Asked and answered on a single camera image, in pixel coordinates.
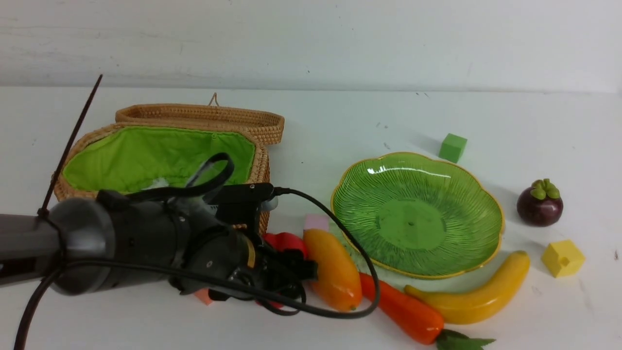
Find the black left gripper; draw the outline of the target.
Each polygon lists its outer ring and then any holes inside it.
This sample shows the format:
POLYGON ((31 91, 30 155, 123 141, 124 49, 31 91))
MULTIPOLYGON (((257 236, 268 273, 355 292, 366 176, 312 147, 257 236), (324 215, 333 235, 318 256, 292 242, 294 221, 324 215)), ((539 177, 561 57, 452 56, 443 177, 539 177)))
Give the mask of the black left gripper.
MULTIPOLYGON (((317 280, 318 263, 305 257, 302 250, 285 249, 277 258, 299 280, 317 280)), ((307 295, 299 280, 283 280, 269 260, 258 252, 252 242, 233 229, 211 228, 189 240, 180 266, 183 270, 201 273, 236 284, 247 284, 274 292, 289 299, 306 303, 307 295)), ((285 310, 284 305, 258 299, 258 305, 270 312, 299 312, 285 310)))

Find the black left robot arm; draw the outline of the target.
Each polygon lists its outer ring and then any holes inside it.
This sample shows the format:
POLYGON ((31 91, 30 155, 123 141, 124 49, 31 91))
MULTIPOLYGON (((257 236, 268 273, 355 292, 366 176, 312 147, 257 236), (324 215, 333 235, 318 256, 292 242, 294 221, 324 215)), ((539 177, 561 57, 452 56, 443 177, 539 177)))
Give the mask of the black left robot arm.
POLYGON ((49 213, 1 216, 1 285, 42 279, 61 265, 153 264, 305 299, 300 252, 219 221, 201 199, 71 198, 49 213))

